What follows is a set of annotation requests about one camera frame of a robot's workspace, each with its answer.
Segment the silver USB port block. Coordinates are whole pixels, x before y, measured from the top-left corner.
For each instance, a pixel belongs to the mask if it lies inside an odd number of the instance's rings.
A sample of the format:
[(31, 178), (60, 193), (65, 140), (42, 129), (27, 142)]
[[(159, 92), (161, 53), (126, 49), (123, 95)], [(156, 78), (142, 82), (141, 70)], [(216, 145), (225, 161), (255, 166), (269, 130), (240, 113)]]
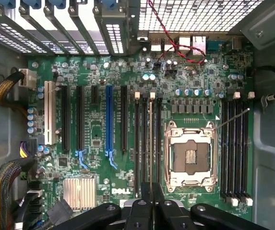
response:
[(179, 37), (179, 51), (186, 54), (191, 51), (190, 46), (191, 46), (191, 38), (189, 36)]

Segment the metal expansion slot cover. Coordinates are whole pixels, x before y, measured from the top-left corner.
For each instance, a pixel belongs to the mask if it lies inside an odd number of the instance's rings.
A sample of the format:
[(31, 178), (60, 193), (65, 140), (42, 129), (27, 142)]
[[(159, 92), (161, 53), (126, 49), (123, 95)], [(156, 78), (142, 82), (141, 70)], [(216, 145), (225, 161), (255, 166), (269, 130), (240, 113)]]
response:
[(95, 0), (93, 14), (108, 53), (126, 56), (129, 53), (129, 19), (126, 0)]
[(14, 9), (6, 9), (0, 5), (0, 35), (23, 47), (25, 49), (24, 53), (26, 54), (48, 56), (55, 54), (39, 39), (16, 23), (14, 17)]

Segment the silver network port block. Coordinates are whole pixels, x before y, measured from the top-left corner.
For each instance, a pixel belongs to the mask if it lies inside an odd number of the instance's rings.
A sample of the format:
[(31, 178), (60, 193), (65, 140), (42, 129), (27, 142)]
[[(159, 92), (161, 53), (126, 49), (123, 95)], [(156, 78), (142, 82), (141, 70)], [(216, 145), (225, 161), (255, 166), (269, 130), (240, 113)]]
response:
[(206, 36), (193, 36), (191, 44), (193, 47), (201, 50), (203, 54), (206, 54)]

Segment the thin metal locking lever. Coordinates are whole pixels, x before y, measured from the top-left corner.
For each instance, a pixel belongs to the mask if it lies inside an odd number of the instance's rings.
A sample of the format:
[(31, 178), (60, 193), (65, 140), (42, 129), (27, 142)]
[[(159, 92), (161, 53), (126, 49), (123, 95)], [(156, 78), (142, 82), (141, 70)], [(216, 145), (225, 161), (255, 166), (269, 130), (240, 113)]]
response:
[(220, 129), (222, 126), (228, 124), (229, 122), (235, 120), (235, 119), (238, 118), (238, 117), (241, 117), (242, 115), (244, 115), (245, 113), (249, 112), (250, 110), (251, 110), (250, 108), (245, 109), (243, 112), (241, 112), (241, 113), (239, 113), (239, 114), (233, 116), (233, 117), (230, 118), (229, 120), (227, 120), (227, 121), (221, 123), (219, 126), (217, 126), (216, 128), (214, 128), (214, 130)]

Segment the short black expansion slot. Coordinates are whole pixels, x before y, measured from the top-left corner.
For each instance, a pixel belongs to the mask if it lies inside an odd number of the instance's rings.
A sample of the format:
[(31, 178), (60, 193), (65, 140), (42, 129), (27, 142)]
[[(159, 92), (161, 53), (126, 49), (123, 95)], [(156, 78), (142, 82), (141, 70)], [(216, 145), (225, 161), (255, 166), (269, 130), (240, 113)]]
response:
[(99, 87), (97, 85), (91, 86), (91, 104), (99, 104)]

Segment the grey metal PC case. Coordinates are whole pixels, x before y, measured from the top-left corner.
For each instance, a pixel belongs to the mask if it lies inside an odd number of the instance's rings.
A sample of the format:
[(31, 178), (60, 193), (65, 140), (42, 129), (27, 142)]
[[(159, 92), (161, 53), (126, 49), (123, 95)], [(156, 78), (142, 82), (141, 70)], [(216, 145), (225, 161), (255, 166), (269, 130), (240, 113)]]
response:
[[(93, 14), (95, 0), (0, 0), (14, 9), (14, 20), (55, 54), (30, 55), (0, 35), (0, 230), (52, 230), (75, 214), (58, 201), (43, 219), (32, 211), (42, 191), (32, 190), (26, 176), (37, 164), (33, 153), (21, 153), (30, 139), (29, 98), (36, 77), (29, 64), (42, 58), (132, 57), (141, 52), (175, 53), (201, 65), (209, 50), (250, 48), (253, 138), (252, 219), (275, 230), (275, 0), (126, 0), (129, 53), (108, 53)], [(179, 37), (206, 36), (206, 54), (190, 46), (179, 51)]]

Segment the blue expansion slot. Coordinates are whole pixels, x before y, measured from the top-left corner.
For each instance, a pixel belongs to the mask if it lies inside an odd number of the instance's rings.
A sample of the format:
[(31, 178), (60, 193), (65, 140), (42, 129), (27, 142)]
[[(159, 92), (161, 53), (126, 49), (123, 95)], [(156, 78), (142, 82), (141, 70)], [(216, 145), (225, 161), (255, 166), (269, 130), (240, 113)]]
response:
[(113, 146), (113, 86), (106, 86), (106, 156)]

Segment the long black expansion slot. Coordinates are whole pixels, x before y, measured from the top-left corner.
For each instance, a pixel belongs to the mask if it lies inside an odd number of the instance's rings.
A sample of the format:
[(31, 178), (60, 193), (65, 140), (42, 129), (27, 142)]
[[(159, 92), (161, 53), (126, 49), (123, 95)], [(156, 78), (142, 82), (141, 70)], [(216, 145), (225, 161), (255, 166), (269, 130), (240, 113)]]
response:
[(67, 85), (61, 88), (61, 140), (62, 149), (65, 152), (70, 150), (70, 119), (71, 119), (71, 105), (70, 105), (70, 88)]
[(128, 132), (128, 92), (127, 85), (122, 85), (120, 88), (121, 96), (121, 151), (127, 151), (127, 132)]
[(76, 135), (77, 150), (84, 149), (84, 87), (76, 87)]

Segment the silver CPU socket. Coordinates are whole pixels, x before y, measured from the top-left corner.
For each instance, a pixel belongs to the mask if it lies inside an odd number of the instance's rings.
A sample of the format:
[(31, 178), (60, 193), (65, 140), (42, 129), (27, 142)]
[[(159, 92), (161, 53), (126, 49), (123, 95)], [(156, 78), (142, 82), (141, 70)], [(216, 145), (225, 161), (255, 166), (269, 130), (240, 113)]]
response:
[(165, 182), (170, 193), (200, 187), (210, 193), (218, 182), (218, 134), (215, 124), (179, 127), (168, 122), (164, 131)]

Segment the white expansion slot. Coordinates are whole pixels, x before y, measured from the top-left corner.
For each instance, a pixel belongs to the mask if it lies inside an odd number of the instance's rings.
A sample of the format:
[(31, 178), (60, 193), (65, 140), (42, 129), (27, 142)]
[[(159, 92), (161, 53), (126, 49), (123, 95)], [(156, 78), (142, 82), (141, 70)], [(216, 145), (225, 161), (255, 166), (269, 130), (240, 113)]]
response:
[(44, 136), (45, 145), (56, 143), (56, 91), (53, 81), (44, 82)]

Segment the green Dell motherboard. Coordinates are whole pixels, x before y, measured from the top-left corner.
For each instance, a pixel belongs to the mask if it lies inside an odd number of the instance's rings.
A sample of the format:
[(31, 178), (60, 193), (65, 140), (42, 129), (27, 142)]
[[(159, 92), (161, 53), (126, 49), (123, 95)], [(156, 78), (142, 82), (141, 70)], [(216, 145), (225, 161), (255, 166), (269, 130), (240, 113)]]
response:
[[(139, 195), (142, 183), (142, 96), (147, 93), (147, 155), (149, 176), (149, 98), (154, 100), (154, 162), (153, 183), (156, 181), (156, 99), (161, 104), (161, 168), (160, 182), (164, 197), (180, 201), (185, 208), (206, 203), (251, 220), (252, 207), (239, 201), (237, 207), (226, 203), (221, 196), (221, 128), (218, 134), (218, 182), (210, 193), (200, 187), (178, 188), (170, 193), (165, 182), (164, 131), (170, 121), (179, 127), (205, 127), (211, 121), (215, 127), (222, 123), (222, 102), (232, 101), (238, 94), (242, 102), (248, 96), (248, 192), (251, 195), (253, 90), (252, 77), (247, 71), (253, 66), (253, 52), (246, 47), (236, 51), (209, 50), (201, 65), (187, 63), (175, 53), (162, 56), (157, 52), (141, 52), (132, 57), (56, 57), (30, 62), (28, 72), (36, 77), (34, 92), (30, 95), (28, 133), (30, 139), (21, 146), (21, 153), (33, 153), (37, 164), (25, 177), (32, 190), (42, 191), (32, 203), (32, 211), (46, 219), (48, 211), (63, 198), (63, 180), (66, 178), (95, 178), (97, 206), (111, 202), (124, 206), (134, 196), (134, 93), (140, 92), (139, 122)], [(56, 143), (45, 145), (44, 136), (44, 82), (53, 81), (56, 91)], [(70, 150), (62, 149), (61, 88), (70, 88)], [(91, 86), (99, 87), (99, 104), (91, 104)], [(106, 86), (113, 86), (113, 146), (106, 156)], [(127, 151), (121, 151), (121, 96), (120, 88), (127, 85), (128, 132)], [(84, 87), (84, 149), (77, 150), (76, 87)]]

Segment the silver finned heatsink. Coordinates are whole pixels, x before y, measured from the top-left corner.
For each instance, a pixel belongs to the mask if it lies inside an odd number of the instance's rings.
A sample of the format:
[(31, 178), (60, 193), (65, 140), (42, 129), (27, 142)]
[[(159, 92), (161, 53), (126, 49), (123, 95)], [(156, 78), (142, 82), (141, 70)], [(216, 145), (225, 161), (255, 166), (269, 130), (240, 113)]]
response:
[(66, 178), (63, 198), (73, 211), (90, 210), (97, 206), (95, 178)]

